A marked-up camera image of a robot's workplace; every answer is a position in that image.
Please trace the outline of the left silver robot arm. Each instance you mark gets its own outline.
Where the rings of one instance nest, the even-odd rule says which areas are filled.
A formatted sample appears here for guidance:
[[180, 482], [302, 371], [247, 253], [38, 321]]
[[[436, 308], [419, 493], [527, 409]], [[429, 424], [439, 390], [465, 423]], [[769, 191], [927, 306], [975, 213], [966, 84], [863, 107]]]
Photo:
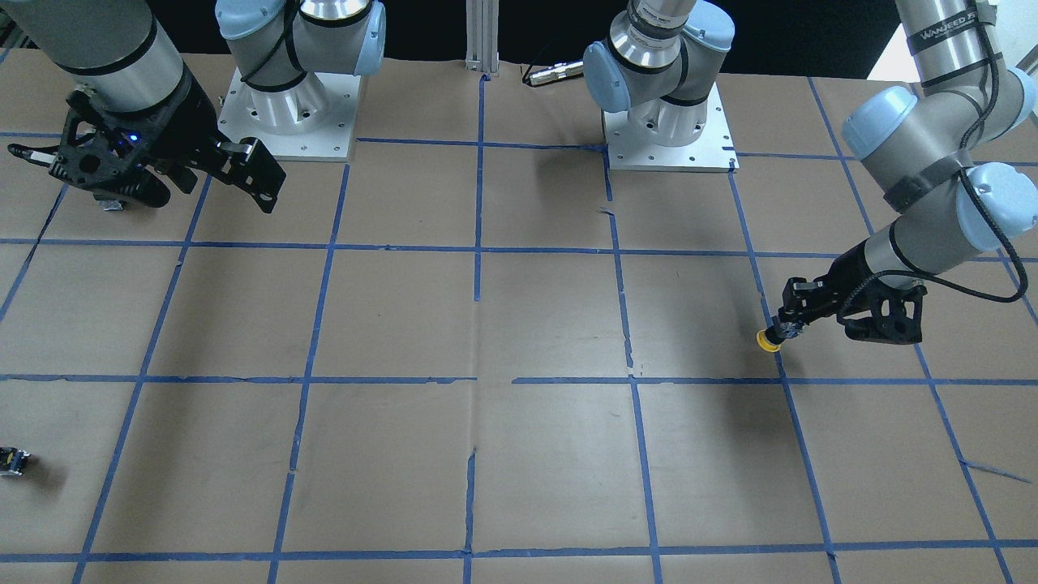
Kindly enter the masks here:
[[1036, 224], [1036, 186], [971, 150], [1019, 126], [1036, 102], [1025, 71], [998, 52], [986, 1], [899, 1], [924, 95], [889, 88], [846, 119], [842, 134], [885, 190], [898, 218], [836, 259], [828, 273], [793, 277], [757, 344], [771, 352], [809, 323], [834, 316], [857, 341], [922, 340], [924, 281], [1008, 247]]

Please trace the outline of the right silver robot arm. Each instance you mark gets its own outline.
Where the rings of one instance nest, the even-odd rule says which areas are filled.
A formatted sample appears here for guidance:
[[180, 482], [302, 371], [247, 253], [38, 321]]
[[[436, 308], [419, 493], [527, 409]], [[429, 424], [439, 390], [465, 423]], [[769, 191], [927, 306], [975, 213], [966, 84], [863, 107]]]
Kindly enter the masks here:
[[249, 119], [229, 135], [212, 100], [144, 1], [4, 1], [2, 8], [75, 81], [62, 140], [8, 145], [49, 176], [92, 193], [107, 208], [169, 203], [204, 173], [276, 206], [286, 174], [273, 138], [342, 131], [328, 78], [377, 74], [387, 15], [379, 1], [219, 1], [215, 16], [236, 59], [236, 110]]

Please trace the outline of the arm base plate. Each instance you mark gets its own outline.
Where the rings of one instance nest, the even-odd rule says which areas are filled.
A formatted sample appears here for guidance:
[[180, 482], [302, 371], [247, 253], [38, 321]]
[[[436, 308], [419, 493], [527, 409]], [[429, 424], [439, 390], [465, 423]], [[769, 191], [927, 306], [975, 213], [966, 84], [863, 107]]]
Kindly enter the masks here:
[[612, 170], [726, 173], [740, 167], [717, 85], [689, 107], [658, 99], [603, 112], [602, 127]]
[[319, 71], [295, 88], [260, 92], [236, 69], [219, 114], [220, 131], [236, 143], [260, 138], [279, 161], [347, 163], [364, 81]]

